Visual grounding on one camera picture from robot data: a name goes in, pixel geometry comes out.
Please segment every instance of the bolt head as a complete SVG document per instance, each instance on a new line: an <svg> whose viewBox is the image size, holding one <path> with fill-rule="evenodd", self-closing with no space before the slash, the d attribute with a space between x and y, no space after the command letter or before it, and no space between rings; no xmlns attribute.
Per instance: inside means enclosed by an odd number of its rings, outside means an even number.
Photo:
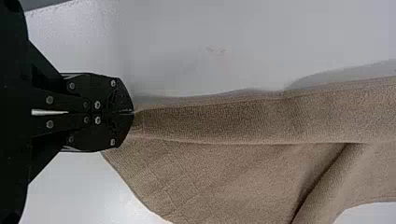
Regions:
<svg viewBox="0 0 396 224"><path fill-rule="evenodd" d="M76 84L74 82L69 83L69 89L74 90L76 88Z"/></svg>
<svg viewBox="0 0 396 224"><path fill-rule="evenodd" d="M84 118L84 123L89 123L91 121L90 117L85 117Z"/></svg>
<svg viewBox="0 0 396 224"><path fill-rule="evenodd" d="M74 136L73 136L73 135L69 136L69 138L67 139L67 141L68 141L69 143L74 143Z"/></svg>
<svg viewBox="0 0 396 224"><path fill-rule="evenodd" d="M52 96L48 96L46 99L46 103L47 105L52 105L53 104L53 97Z"/></svg>
<svg viewBox="0 0 396 224"><path fill-rule="evenodd" d="M101 104L99 101L96 101L94 106L95 106L95 109L100 109Z"/></svg>
<svg viewBox="0 0 396 224"><path fill-rule="evenodd" d="M100 117L95 118L95 124L100 124L101 122L102 120L100 119Z"/></svg>
<svg viewBox="0 0 396 224"><path fill-rule="evenodd" d="M53 120L47 121L46 126L48 129L52 129L53 128Z"/></svg>

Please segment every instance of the knit fabric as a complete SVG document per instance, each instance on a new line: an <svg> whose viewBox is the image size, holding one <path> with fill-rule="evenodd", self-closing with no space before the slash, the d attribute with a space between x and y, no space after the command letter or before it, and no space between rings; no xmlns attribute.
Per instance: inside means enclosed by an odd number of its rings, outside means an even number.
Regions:
<svg viewBox="0 0 396 224"><path fill-rule="evenodd" d="M174 223L333 223L396 201L396 77L174 98L103 153Z"/></svg>

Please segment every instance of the sweater sleeve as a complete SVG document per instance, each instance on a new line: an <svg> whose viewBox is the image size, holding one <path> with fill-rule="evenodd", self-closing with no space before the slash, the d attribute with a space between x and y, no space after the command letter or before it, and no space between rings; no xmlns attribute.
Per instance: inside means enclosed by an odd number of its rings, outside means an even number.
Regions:
<svg viewBox="0 0 396 224"><path fill-rule="evenodd" d="M390 142L396 77L174 100L136 113L134 134L202 144Z"/></svg>

